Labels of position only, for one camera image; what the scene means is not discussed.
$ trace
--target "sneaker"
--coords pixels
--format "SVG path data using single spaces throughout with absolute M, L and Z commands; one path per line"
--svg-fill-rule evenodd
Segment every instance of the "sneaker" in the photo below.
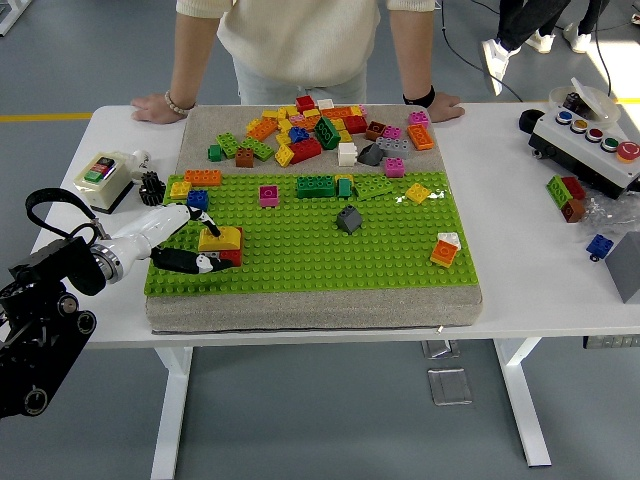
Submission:
M 498 80 L 504 78 L 509 65 L 509 57 L 514 56 L 520 51 L 520 48 L 509 52 L 494 39 L 481 42 L 482 53 L 486 71 L 492 75 L 491 84 L 496 96 L 502 93 L 502 84 Z
M 553 34 L 540 35 L 540 32 L 536 30 L 525 43 L 533 47 L 534 50 L 537 50 L 538 53 L 549 53 L 554 38 L 556 38 L 556 36 Z
M 578 24 L 570 23 L 562 31 L 562 36 L 571 45 L 571 50 L 576 53 L 587 53 L 587 48 L 591 43 L 591 34 L 578 35 Z

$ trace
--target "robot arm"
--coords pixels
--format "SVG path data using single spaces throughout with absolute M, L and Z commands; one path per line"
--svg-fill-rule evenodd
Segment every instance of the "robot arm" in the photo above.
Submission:
M 46 224 L 33 213 L 43 202 L 71 203 L 89 222 L 65 232 Z M 233 266 L 230 260 L 208 258 L 194 252 L 161 248 L 160 244 L 190 220 L 202 222 L 215 236 L 220 230 L 198 209 L 172 204 L 158 207 L 109 236 L 93 212 L 74 194 L 62 189 L 32 193 L 27 216 L 61 239 L 31 254 L 9 269 L 14 282 L 0 290 L 0 326 L 9 333 L 0 341 L 0 418 L 36 416 L 49 405 L 96 327 L 96 317 L 79 309 L 67 292 L 67 278 L 84 295 L 97 295 L 107 283 L 124 278 L 136 260 L 151 258 L 158 268 L 206 273 Z M 87 243 L 76 234 L 93 231 Z

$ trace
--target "black wristband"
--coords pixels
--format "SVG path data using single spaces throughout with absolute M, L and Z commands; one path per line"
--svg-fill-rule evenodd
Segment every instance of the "black wristband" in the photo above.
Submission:
M 424 97 L 418 98 L 417 100 L 409 100 L 407 97 L 402 95 L 402 99 L 404 100 L 405 105 L 420 105 L 424 108 L 429 108 L 433 101 L 436 99 L 436 90 L 431 85 L 431 90 Z

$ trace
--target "gray floor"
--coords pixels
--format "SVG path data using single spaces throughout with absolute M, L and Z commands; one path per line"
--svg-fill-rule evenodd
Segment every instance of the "gray floor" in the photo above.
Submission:
M 638 42 L 640 29 L 624 25 L 631 3 L 611 2 L 601 40 Z M 497 9 L 498 1 L 487 4 Z M 586 0 L 573 2 L 559 25 L 584 8 Z M 0 38 L 0 115 L 91 112 L 164 91 L 173 11 L 170 1 L 34 0 Z M 497 16 L 447 1 L 445 20 L 451 45 L 479 65 L 478 42 L 495 34 Z M 514 101 L 487 90 L 482 75 L 448 49 L 440 25 L 438 17 L 436 86 L 465 102 Z M 524 47 L 512 60 L 506 81 L 524 100 L 544 100 L 571 76 L 606 90 L 591 60 L 572 54 L 560 37 L 556 42 L 549 55 Z M 369 101 L 398 102 L 384 10 L 369 72 Z M 614 91 L 619 80 L 613 78 Z M 238 101 L 221 48 L 199 101 Z M 29 253 L 37 233 L 24 198 L 59 184 L 86 126 L 0 123 L 3 285 L 10 281 L 5 267 Z M 629 118 L 621 126 L 638 136 Z M 585 351 L 580 338 L 565 338 L 545 339 L 534 350 L 524 368 L 554 463 L 537 469 L 524 461 L 491 342 L 465 341 L 461 349 L 460 359 L 448 361 L 424 359 L 413 342 L 199 349 L 176 478 L 640 477 L 639 349 Z M 426 372 L 441 365 L 467 370 L 473 404 L 433 404 Z M 148 478 L 165 382 L 152 350 L 83 352 L 41 417 L 0 421 L 0 477 Z

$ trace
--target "yellow lego brick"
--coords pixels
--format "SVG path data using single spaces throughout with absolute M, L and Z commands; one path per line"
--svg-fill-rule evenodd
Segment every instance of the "yellow lego brick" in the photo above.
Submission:
M 305 110 L 302 113 L 307 118 L 309 118 L 309 117 L 319 117 L 320 116 L 320 110 L 318 110 L 317 108 L 312 108 L 311 110 Z
M 405 194 L 408 199 L 413 200 L 418 205 L 424 202 L 425 198 L 427 198 L 431 194 L 431 190 L 423 187 L 419 183 L 414 183 L 407 193 Z
M 171 185 L 171 199 L 185 200 L 191 190 L 191 182 L 175 182 Z
M 279 133 L 276 135 L 276 141 L 278 142 L 278 145 L 291 145 L 291 137 L 288 133 Z
M 221 235 L 214 237 L 208 228 L 200 230 L 199 252 L 219 252 L 222 250 L 240 250 L 242 234 L 236 227 L 218 227 Z
M 298 115 L 298 109 L 295 105 L 285 105 L 284 109 L 287 111 L 287 117 Z
M 341 178 L 348 178 L 351 181 L 351 185 L 354 185 L 354 181 L 353 181 L 353 175 L 351 175 L 350 173 L 339 173 L 337 175 L 333 176 L 333 181 L 337 184 L 338 180 L 340 180 Z
M 251 120 L 248 124 L 247 124 L 247 132 L 250 132 L 251 130 L 253 130 L 254 128 L 256 128 L 258 125 L 260 125 L 260 122 L 262 120 L 260 120 L 259 118 L 254 118 L 253 120 Z
M 352 143 L 353 138 L 351 138 L 351 134 L 347 130 L 338 130 L 340 134 L 340 143 Z
M 273 120 L 278 120 L 278 112 L 277 110 L 263 110 L 262 118 L 271 118 Z
M 289 165 L 292 158 L 293 150 L 291 150 L 287 145 L 280 145 L 280 148 L 276 152 L 276 162 L 278 162 L 281 167 L 286 167 Z
M 341 118 L 334 118 L 333 120 L 331 120 L 331 123 L 333 123 L 333 126 L 336 127 L 336 130 L 338 131 L 347 129 L 344 124 L 344 120 L 342 120 Z
M 282 133 L 286 133 L 291 130 L 291 127 L 293 127 L 293 124 L 286 118 L 278 121 L 278 128 Z

